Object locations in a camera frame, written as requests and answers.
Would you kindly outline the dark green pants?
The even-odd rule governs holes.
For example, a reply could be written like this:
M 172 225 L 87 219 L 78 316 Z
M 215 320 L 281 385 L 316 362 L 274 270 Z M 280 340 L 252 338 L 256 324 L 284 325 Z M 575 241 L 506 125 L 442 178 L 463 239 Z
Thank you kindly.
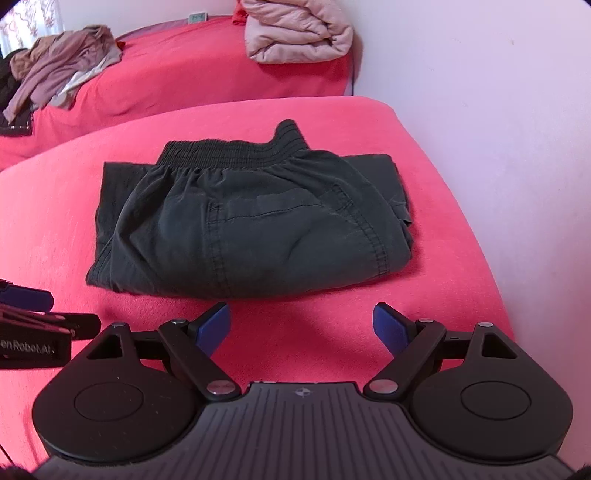
M 105 164 L 86 281 L 192 298 L 344 288 L 403 269 L 411 225 L 390 156 L 312 149 L 286 120 L 266 143 L 171 141 L 152 165 Z

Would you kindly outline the mauve clothes pile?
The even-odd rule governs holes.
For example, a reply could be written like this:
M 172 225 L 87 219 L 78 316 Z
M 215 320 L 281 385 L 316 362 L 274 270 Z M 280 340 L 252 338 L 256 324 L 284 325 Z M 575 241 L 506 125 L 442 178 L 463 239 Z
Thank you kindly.
M 37 39 L 14 52 L 8 62 L 17 89 L 8 95 L 2 115 L 9 125 L 25 110 L 52 104 L 66 108 L 77 90 L 119 62 L 122 46 L 105 25 L 91 25 Z

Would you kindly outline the red bed sheet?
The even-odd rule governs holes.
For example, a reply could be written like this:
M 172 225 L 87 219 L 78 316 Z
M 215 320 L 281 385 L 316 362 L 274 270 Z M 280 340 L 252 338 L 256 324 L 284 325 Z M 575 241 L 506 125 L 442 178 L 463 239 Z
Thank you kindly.
M 48 105 L 32 133 L 2 137 L 9 168 L 91 132 L 169 111 L 254 99 L 342 96 L 352 57 L 311 64 L 259 64 L 247 58 L 243 29 L 231 18 L 144 28 L 122 38 L 119 62 L 84 83 L 69 108 Z

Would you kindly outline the floral white curtain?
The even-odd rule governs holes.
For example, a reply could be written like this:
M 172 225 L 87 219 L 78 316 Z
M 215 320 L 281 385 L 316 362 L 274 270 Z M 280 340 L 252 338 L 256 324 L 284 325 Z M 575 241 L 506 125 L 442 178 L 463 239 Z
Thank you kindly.
M 19 1 L 1 19 L 1 54 L 30 48 L 40 37 L 59 34 L 64 25 L 55 0 Z

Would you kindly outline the folded pink quilt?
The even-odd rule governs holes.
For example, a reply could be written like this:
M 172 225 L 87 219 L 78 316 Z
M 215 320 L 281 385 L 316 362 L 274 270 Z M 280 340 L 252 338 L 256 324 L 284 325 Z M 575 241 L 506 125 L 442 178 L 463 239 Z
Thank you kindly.
M 243 1 L 245 51 L 259 64 L 321 63 L 346 56 L 353 26 L 335 1 Z

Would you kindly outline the small green label card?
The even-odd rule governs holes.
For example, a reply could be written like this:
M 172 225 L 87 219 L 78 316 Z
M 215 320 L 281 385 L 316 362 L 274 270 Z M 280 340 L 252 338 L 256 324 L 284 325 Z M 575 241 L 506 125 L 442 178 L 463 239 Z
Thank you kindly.
M 187 22 L 189 24 L 193 24 L 193 23 L 205 22 L 207 20 L 208 20 L 207 12 L 197 12 L 197 13 L 190 14 L 188 16 Z

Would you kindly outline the red pillow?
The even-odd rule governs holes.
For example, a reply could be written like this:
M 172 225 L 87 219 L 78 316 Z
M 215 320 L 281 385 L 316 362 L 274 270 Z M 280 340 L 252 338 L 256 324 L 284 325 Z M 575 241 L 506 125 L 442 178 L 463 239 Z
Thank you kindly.
M 244 26 L 249 17 L 242 5 L 242 0 L 236 0 L 235 10 L 232 13 L 232 24 L 235 26 Z

